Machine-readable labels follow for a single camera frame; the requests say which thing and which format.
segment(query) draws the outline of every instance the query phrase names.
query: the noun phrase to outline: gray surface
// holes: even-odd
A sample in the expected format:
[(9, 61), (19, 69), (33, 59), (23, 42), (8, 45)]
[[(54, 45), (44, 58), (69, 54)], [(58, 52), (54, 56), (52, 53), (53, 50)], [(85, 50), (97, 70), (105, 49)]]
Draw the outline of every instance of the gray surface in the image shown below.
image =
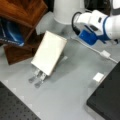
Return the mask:
[[(94, 47), (107, 50), (119, 61), (120, 45), (98, 42)], [(92, 80), (96, 73), (106, 75), (115, 64), (74, 40), (68, 40), (64, 53), (68, 60), (36, 89), (28, 82), (33, 75), (32, 58), (9, 66), (1, 47), (0, 80), (42, 120), (103, 120), (86, 106), (86, 100), (97, 87)]]
[(0, 82), (0, 120), (40, 120)]

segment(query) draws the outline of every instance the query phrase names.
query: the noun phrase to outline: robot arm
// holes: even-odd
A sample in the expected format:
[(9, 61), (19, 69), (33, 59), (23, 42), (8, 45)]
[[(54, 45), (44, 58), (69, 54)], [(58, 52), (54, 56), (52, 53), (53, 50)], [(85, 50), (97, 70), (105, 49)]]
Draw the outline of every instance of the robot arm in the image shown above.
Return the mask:
[(94, 10), (92, 13), (80, 14), (77, 23), (84, 25), (84, 29), (78, 35), (79, 38), (89, 45), (94, 45), (97, 40), (105, 43), (107, 40), (120, 38), (120, 14), (107, 16), (98, 10)]

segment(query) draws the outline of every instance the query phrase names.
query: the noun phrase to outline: brown object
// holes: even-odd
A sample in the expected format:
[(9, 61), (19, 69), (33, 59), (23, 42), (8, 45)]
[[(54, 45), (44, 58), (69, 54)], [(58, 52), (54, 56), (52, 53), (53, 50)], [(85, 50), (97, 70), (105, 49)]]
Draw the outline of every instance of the brown object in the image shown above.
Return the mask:
[(9, 64), (25, 60), (34, 55), (41, 41), (35, 27), (47, 11), (43, 0), (0, 0), (0, 16), (18, 23), (25, 39), (23, 47), (7, 45), (4, 47)]
[(4, 50), (9, 65), (20, 62), (22, 60), (28, 59), (33, 56), (32, 49), (30, 51), (9, 45), (9, 46), (5, 46)]
[(26, 40), (47, 11), (43, 0), (0, 0), (0, 16), (19, 23)]
[(36, 53), (37, 48), (40, 45), (42, 38), (43, 35), (36, 36), (34, 41), (33, 39), (28, 40), (29, 42), (26, 43), (23, 47), (12, 45), (5, 46), (4, 50), (8, 60), (8, 64), (12, 65), (14, 63), (33, 57), (34, 54)]

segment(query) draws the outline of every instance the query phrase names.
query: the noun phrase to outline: white table surface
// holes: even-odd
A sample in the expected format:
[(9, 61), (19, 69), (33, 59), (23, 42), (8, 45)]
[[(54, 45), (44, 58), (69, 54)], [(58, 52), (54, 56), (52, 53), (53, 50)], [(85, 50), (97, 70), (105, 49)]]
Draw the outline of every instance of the white table surface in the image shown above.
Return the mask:
[[(120, 45), (98, 42), (94, 47), (107, 50), (119, 61)], [(9, 66), (3, 47), (0, 47), (0, 80), (41, 120), (103, 120), (86, 106), (86, 101), (98, 86), (93, 81), (96, 73), (106, 75), (115, 64), (74, 40), (68, 40), (64, 53), (68, 59), (36, 89), (28, 82), (33, 75), (32, 58)]]

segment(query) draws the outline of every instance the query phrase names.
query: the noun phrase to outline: small object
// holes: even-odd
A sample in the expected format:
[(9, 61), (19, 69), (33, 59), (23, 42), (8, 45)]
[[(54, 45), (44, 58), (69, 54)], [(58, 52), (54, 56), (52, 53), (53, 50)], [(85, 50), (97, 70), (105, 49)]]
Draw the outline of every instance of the small object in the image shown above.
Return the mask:
[(103, 50), (103, 51), (100, 53), (100, 55), (101, 55), (102, 57), (104, 57), (104, 58), (107, 58), (107, 59), (109, 59), (110, 56), (111, 56), (111, 54), (108, 53), (108, 52), (105, 51), (105, 50)]
[(101, 80), (103, 80), (103, 78), (104, 78), (104, 75), (102, 74), (102, 73), (97, 73), (95, 76), (94, 76), (94, 78), (93, 78), (93, 80), (95, 80), (96, 82), (101, 82)]
[(39, 88), (43, 84), (43, 81), (45, 80), (45, 78), (46, 78), (46, 74), (43, 73), (40, 77), (40, 81), (35, 84), (35, 87)]
[(30, 82), (30, 83), (34, 82), (34, 81), (38, 78), (39, 73), (40, 73), (40, 70), (37, 69), (37, 70), (35, 71), (35, 73), (34, 73), (34, 76), (29, 79), (29, 82)]

